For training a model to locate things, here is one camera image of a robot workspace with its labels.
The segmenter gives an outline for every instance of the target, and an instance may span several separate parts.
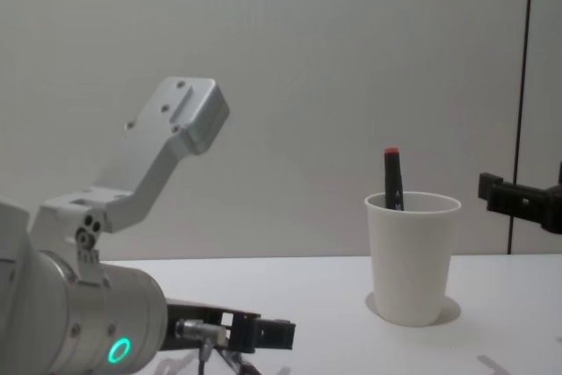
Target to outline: table surface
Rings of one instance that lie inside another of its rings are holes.
[[[562,374],[562,255],[454,256],[449,323],[403,328],[365,304],[366,257],[120,262],[166,296],[256,311],[297,324],[294,350],[249,356],[264,375]],[[197,373],[197,352],[159,353],[141,375]],[[216,355],[207,375],[231,375]]]

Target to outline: white cup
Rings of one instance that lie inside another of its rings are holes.
[[[406,327],[425,327],[444,300],[455,214],[453,198],[404,192],[404,208],[385,208],[385,194],[365,200],[371,240],[373,298],[378,316]]]

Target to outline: green led light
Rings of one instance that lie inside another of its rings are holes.
[[[109,350],[109,355],[107,360],[110,364],[118,364],[121,362],[129,353],[131,353],[131,342],[128,338],[121,338],[115,344],[111,350]]]

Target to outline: marker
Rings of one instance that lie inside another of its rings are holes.
[[[385,149],[385,201],[386,208],[404,211],[400,152],[397,148]]]

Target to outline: gray wall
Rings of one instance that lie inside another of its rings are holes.
[[[562,0],[532,0],[518,182],[558,181],[562,161]],[[515,253],[562,252],[562,236],[516,221]]]
[[[513,171],[525,0],[0,0],[0,191],[88,185],[166,76],[232,117],[103,258],[368,253],[363,199],[398,145],[409,190],[464,203],[458,253],[505,252],[476,198]]]

